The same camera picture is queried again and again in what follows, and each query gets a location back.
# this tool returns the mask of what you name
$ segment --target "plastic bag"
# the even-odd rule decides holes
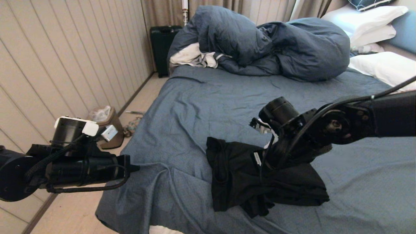
[[[89,116],[91,117],[92,121],[101,122],[108,118],[108,115],[110,114],[110,110],[111,110],[111,106],[105,106],[103,109],[92,110],[89,113]]]

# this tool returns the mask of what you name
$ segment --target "baseboard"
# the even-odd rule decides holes
[[[118,116],[127,109],[127,107],[130,105],[130,103],[134,100],[134,98],[137,96],[137,94],[140,92],[141,89],[146,85],[146,83],[150,80],[150,78],[153,76],[155,72],[152,72],[149,77],[146,78],[146,80],[143,82],[143,84],[140,85],[140,87],[134,92],[134,94],[131,96],[131,98],[124,104],[124,106],[120,109],[120,111],[117,113]]]
[[[29,222],[29,224],[23,230],[22,234],[30,234],[32,232],[32,230],[35,228],[35,226],[37,225],[39,220],[42,218],[43,214],[48,210],[49,206],[52,204],[52,202],[55,200],[55,198],[57,196],[58,196],[58,194],[56,194],[56,193],[53,193],[53,194],[49,195],[49,197],[46,199],[46,201],[43,203],[43,205],[37,211],[35,216],[32,218],[32,220]]]

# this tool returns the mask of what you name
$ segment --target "mattress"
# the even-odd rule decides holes
[[[96,216],[119,233],[162,225],[191,233],[415,233],[415,138],[366,138],[311,164],[330,197],[317,207],[276,204],[251,219],[240,207],[214,212],[206,139],[264,146],[270,135],[249,126],[269,101],[284,96],[300,112],[388,85],[354,70],[324,82],[249,77],[179,66],[122,154],[141,170],[103,193]]]

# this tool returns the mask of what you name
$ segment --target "black suitcase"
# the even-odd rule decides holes
[[[168,75],[168,52],[175,35],[181,30],[181,26],[161,26],[150,28],[150,40],[152,42],[153,56],[159,78]]]

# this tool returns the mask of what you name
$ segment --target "pillowcase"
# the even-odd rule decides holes
[[[354,38],[353,40],[350,39],[351,48],[391,39],[394,38],[395,35],[396,30],[394,27],[392,25],[386,25],[377,30],[366,32],[359,38]]]
[[[386,6],[395,0],[348,0],[358,11],[370,10],[376,7]]]
[[[349,68],[373,76],[390,86],[396,86],[416,75],[416,61],[393,52],[357,55],[349,61]],[[416,90],[416,83],[413,82],[400,89],[400,91],[409,90]]]
[[[340,9],[328,12],[322,19],[351,33],[350,40],[355,41],[364,33],[377,30],[406,12],[408,12],[408,8],[404,6],[383,6],[359,12],[347,4]]]

